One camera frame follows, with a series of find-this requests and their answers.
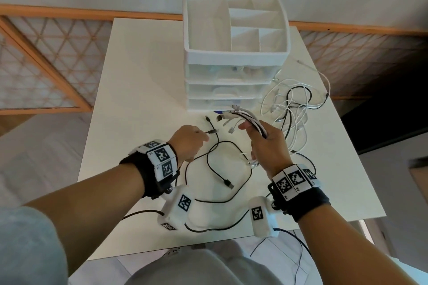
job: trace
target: person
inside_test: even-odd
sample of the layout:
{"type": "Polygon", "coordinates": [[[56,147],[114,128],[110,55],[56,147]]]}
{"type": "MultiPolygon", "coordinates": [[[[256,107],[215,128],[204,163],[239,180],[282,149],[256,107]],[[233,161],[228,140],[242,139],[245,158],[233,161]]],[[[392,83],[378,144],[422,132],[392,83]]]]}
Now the person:
{"type": "MultiPolygon", "coordinates": [[[[239,129],[247,131],[253,159],[272,179],[293,162],[282,131],[262,124],[267,139],[247,121],[239,129]]],[[[182,126],[169,144],[181,166],[193,160],[205,141],[205,132],[182,126]]],[[[66,285],[68,276],[88,259],[144,192],[139,171],[132,163],[125,163],[19,208],[3,209],[0,284],[66,285]]],[[[298,224],[324,284],[415,284],[330,204],[307,212],[298,224]]],[[[140,269],[126,284],[281,284],[265,266],[242,255],[224,258],[208,249],[170,253],[140,269]]]]}

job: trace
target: person's left arm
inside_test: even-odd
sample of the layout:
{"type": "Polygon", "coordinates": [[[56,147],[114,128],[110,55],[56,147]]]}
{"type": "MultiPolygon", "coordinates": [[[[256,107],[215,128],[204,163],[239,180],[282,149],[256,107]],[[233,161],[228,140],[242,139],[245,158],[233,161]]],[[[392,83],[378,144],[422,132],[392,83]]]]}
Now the person's left arm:
{"type": "MultiPolygon", "coordinates": [[[[196,126],[182,126],[168,143],[174,147],[178,166],[192,161],[208,141],[196,126]]],[[[120,164],[33,200],[29,206],[44,213],[55,225],[67,256],[71,275],[98,248],[125,214],[144,194],[144,182],[137,168],[120,164]]]]}

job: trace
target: person's right arm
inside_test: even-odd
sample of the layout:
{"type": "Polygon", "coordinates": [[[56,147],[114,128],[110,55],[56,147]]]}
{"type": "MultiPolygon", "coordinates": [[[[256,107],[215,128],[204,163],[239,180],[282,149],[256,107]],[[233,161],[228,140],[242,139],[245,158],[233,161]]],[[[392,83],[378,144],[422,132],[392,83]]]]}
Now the person's right arm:
{"type": "MultiPolygon", "coordinates": [[[[293,164],[284,134],[262,122],[264,139],[247,121],[239,125],[251,139],[252,158],[272,179],[293,164]]],[[[324,284],[416,284],[399,266],[359,234],[331,205],[322,205],[298,220],[324,284]]]]}

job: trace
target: white table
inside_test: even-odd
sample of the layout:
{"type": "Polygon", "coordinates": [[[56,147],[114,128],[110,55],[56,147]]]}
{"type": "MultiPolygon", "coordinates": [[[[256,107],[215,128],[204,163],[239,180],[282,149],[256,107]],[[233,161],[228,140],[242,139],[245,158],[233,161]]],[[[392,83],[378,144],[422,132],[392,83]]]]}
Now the white table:
{"type": "MultiPolygon", "coordinates": [[[[185,109],[182,22],[123,19],[114,20],[95,108],[89,128],[79,181],[115,166],[134,147],[168,138],[184,124],[209,130],[205,114],[185,109]]],[[[313,62],[296,28],[291,28],[292,52],[279,78],[294,78],[323,89],[319,75],[298,64],[313,62]]],[[[208,113],[215,118],[215,113],[208,113]]],[[[332,205],[348,221],[384,216],[384,210],[331,102],[308,113],[308,142],[302,151],[317,167],[317,176],[332,205]]],[[[220,124],[221,140],[232,140],[245,152],[250,141],[244,131],[227,133],[220,124]]],[[[215,142],[212,136],[200,153],[215,142]]],[[[297,163],[305,159],[294,155],[297,163]]],[[[208,169],[204,159],[192,163],[188,180],[195,197],[222,200],[230,197],[249,174],[242,156],[232,145],[221,145],[210,155],[211,166],[235,184],[225,187],[208,169]]],[[[184,174],[179,178],[184,183],[184,174]]],[[[224,227],[237,221],[253,196],[268,194],[269,180],[260,168],[233,201],[227,204],[196,202],[190,212],[194,228],[224,227]]],[[[163,200],[140,200],[130,212],[160,210],[163,200]]],[[[284,229],[296,229],[290,216],[277,216],[284,229]]],[[[137,214],[119,223],[90,259],[185,246],[253,235],[249,214],[227,231],[192,233],[168,231],[157,224],[156,213],[137,214]]]]}

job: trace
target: wristband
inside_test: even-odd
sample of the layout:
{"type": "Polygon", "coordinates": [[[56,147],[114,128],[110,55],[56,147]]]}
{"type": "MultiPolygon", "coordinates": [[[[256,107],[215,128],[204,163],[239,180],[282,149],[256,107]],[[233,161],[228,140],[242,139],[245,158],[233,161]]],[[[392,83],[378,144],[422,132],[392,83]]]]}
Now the wristband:
{"type": "Polygon", "coordinates": [[[172,190],[171,183],[178,178],[177,154],[162,140],[153,140],[134,148],[121,163],[133,163],[144,181],[144,195],[152,199],[172,190]]]}
{"type": "Polygon", "coordinates": [[[305,165],[295,164],[274,176],[268,189],[274,198],[273,208],[298,222],[314,208],[330,203],[319,186],[319,180],[305,165]]]}

